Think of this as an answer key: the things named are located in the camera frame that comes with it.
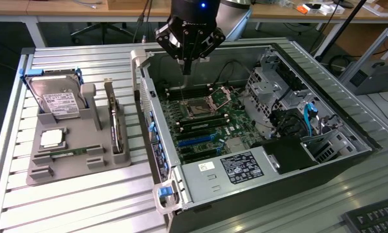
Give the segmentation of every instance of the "warning label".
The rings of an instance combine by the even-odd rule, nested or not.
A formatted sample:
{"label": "warning label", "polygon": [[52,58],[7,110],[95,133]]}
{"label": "warning label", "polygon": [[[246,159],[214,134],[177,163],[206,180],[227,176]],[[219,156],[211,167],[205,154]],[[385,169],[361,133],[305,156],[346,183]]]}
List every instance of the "warning label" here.
{"label": "warning label", "polygon": [[251,152],[221,159],[229,179],[234,184],[263,176],[262,169]]}
{"label": "warning label", "polygon": [[43,95],[47,106],[55,116],[79,113],[74,93]]}

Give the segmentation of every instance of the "slotted aluminum surface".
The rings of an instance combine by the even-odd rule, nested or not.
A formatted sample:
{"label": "slotted aluminum surface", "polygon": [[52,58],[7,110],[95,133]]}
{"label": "slotted aluminum surface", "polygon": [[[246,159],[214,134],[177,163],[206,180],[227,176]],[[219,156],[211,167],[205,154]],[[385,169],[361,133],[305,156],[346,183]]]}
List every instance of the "slotted aluminum surface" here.
{"label": "slotted aluminum surface", "polygon": [[[195,232],[343,233],[346,225],[341,215],[388,198],[388,128],[374,119],[367,107],[346,92],[297,43],[285,38],[246,39],[239,43],[249,42],[279,43],[385,149],[326,185]],[[115,94],[126,106],[133,165],[38,187],[27,186],[38,105],[20,85],[22,97],[0,180],[0,232],[167,232],[151,195],[153,177],[130,72],[130,52],[135,48],[157,47],[141,44],[46,48],[36,49],[35,57],[28,57],[27,68],[79,66],[84,81],[96,85],[98,105],[106,105],[107,101],[103,80],[114,79]]]}

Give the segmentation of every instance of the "floor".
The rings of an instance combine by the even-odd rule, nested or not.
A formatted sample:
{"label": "floor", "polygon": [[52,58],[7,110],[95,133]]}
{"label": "floor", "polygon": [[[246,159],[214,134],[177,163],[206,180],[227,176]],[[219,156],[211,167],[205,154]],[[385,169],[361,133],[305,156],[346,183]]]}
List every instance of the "floor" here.
{"label": "floor", "polygon": [[[76,46],[76,44],[72,42],[70,33],[80,30],[86,26],[87,23],[42,23],[40,27],[48,42],[48,46]],[[315,30],[317,24],[303,26],[298,23],[266,23],[259,32],[255,30],[255,26],[255,23],[249,24],[243,38],[289,37],[291,40],[297,40],[307,50],[310,49],[314,40],[319,35],[319,31]],[[137,23],[128,23],[127,27],[128,30],[134,32]],[[155,27],[158,27],[158,23],[153,23],[151,29]],[[145,31],[153,32],[151,29],[146,29],[146,27],[143,27],[139,30],[137,38],[141,40]],[[78,38],[80,45],[99,45],[102,43],[102,31],[96,30],[88,32]],[[131,42],[131,37],[122,35],[118,32],[108,32],[106,39],[107,44],[124,44]],[[8,98],[11,95],[12,83],[16,75],[20,56],[19,53],[23,48],[34,46],[34,41],[31,40],[28,30],[23,23],[0,22],[0,129],[6,115]],[[338,46],[334,46],[325,58],[325,61],[329,61],[331,56],[343,53],[345,51]]]}

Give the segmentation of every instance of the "keyboard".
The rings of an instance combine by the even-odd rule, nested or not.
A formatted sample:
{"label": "keyboard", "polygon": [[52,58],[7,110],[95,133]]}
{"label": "keyboard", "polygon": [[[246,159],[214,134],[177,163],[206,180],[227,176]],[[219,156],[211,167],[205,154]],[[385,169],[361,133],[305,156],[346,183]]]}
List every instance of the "keyboard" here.
{"label": "keyboard", "polygon": [[388,233],[388,199],[343,215],[353,233]]}

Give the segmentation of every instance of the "motherboard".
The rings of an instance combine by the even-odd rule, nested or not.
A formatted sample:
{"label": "motherboard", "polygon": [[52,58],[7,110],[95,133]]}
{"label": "motherboard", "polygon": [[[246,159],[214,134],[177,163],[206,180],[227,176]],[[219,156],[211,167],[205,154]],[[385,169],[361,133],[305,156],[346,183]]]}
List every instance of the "motherboard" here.
{"label": "motherboard", "polygon": [[161,102],[183,164],[247,150],[262,141],[233,87],[167,91]]}

